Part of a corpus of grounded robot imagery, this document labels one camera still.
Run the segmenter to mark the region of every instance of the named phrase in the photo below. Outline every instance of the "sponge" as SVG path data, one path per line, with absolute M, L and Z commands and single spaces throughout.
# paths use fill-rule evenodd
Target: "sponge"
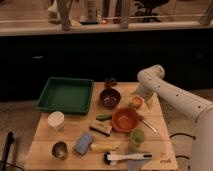
M 89 133 L 84 132 L 83 135 L 77 140 L 76 144 L 74 145 L 73 149 L 79 153 L 80 155 L 86 154 L 90 144 L 93 142 L 94 137 L 91 136 Z

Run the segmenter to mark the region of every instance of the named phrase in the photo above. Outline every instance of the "orange object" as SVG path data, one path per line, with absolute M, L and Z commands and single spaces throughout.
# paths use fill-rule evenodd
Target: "orange object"
M 141 97 L 139 97 L 139 96 L 134 96 L 133 98 L 132 98 L 132 106 L 134 107 L 134 108 L 136 108 L 136 109 L 138 109 L 138 108 L 140 108 L 141 107 L 141 105 L 143 104 L 143 100 L 142 100 L 142 98 Z
M 139 123 L 139 116 L 132 108 L 120 108 L 112 114 L 112 127 L 118 132 L 131 132 Z

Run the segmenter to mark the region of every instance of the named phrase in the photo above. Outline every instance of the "wooden table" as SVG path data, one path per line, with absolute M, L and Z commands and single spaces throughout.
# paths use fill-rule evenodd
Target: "wooden table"
M 114 88 L 121 93 L 121 101 L 117 108 L 125 107 L 132 99 L 138 83 L 118 83 Z M 83 134 L 89 132 L 95 137 L 96 143 L 110 143 L 119 146 L 117 153 L 125 154 L 129 145 L 129 134 L 112 131 L 109 137 L 89 130 L 89 123 L 98 114 L 109 114 L 107 110 L 98 104 L 99 94 L 104 88 L 104 83 L 95 83 L 91 99 L 90 110 L 86 116 L 65 116 L 65 127 L 62 131 L 55 131 L 47 124 L 47 113 L 43 113 L 27 156 L 26 170 L 125 170 L 126 162 L 119 162 L 116 166 L 106 165 L 103 161 L 103 153 L 88 150 L 86 155 L 79 157 L 72 151 L 75 141 Z M 139 147 L 141 151 L 149 151 L 153 155 L 152 160 L 146 162 L 141 170 L 176 170 L 177 162 L 173 147 L 168 135 L 167 127 L 163 118 L 161 107 L 156 94 L 153 95 L 151 109 L 144 104 L 137 110 L 145 119 L 159 130 L 154 133 L 149 127 L 140 122 L 138 127 L 146 135 L 145 142 Z M 68 158 L 59 160 L 52 156 L 51 150 L 57 141 L 64 141 L 68 145 Z

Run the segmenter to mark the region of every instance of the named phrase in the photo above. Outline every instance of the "white cup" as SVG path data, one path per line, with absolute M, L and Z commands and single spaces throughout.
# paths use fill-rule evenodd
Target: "white cup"
M 61 130 L 64 127 L 64 114 L 55 111 L 48 116 L 48 124 L 55 130 Z

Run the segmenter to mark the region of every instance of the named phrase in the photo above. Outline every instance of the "black wall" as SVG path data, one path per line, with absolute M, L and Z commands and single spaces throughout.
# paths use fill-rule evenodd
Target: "black wall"
M 37 99 L 50 76 L 137 81 L 154 64 L 184 89 L 213 87 L 213 29 L 0 37 L 0 100 Z

